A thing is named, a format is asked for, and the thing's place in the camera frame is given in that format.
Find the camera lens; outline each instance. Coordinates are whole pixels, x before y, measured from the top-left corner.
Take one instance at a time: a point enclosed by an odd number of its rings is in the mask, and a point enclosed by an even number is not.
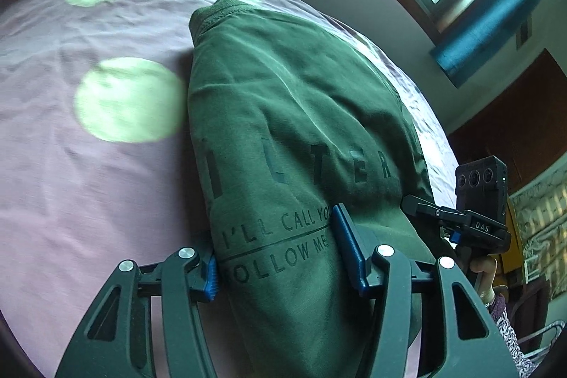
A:
[[[480,173],[478,173],[476,170],[472,171],[468,177],[468,182],[470,183],[470,185],[477,186],[479,181],[480,181]]]
[[[494,177],[494,174],[492,173],[491,169],[484,170],[484,181],[486,183],[490,183],[492,181],[493,177]]]

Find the person's arm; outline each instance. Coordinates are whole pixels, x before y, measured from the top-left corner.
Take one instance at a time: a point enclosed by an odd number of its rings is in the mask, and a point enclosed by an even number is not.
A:
[[[527,378],[536,369],[536,365],[524,356],[518,345],[516,332],[514,332],[514,329],[510,325],[506,313],[506,300],[504,296],[501,294],[496,295],[492,288],[497,265],[498,263],[494,258],[485,256],[484,258],[477,258],[471,261],[471,270],[483,273],[479,288],[480,298],[487,304],[488,311],[492,319],[494,319],[500,331],[500,335],[504,338],[506,346],[508,346],[510,350],[512,359],[514,359],[516,369],[518,370],[518,375],[520,378]]]

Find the bed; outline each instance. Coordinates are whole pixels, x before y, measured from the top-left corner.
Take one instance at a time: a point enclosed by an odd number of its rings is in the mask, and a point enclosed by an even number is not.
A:
[[[188,21],[215,1],[3,1],[0,309],[47,378],[120,261],[162,261],[208,226],[196,167],[186,161]],[[243,1],[315,22],[371,60],[412,115],[436,203],[455,206],[455,156],[402,70],[300,0]],[[221,377],[247,366],[227,303],[221,292],[201,311]],[[154,328],[158,376],[167,376]]]

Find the silver screw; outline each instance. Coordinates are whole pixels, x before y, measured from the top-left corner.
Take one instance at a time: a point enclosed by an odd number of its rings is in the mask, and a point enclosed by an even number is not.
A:
[[[443,266],[445,269],[452,269],[455,266],[455,260],[452,259],[450,256],[442,256],[439,259],[439,264]]]
[[[382,256],[392,256],[393,255],[393,248],[389,245],[379,245],[378,253]]]
[[[180,258],[193,258],[195,256],[195,251],[191,247],[182,248],[178,255]]]
[[[128,272],[134,269],[134,263],[129,259],[125,259],[121,264],[118,265],[118,269],[122,272]]]

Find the green garment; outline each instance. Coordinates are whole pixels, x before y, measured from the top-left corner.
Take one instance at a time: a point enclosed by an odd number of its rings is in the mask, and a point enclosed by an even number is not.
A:
[[[407,257],[445,253],[402,213],[433,200],[412,118],[388,80],[320,26],[237,0],[197,10],[189,121],[215,253],[257,376],[353,378],[371,308],[329,227],[356,224]],[[421,322],[412,307],[408,344]]]

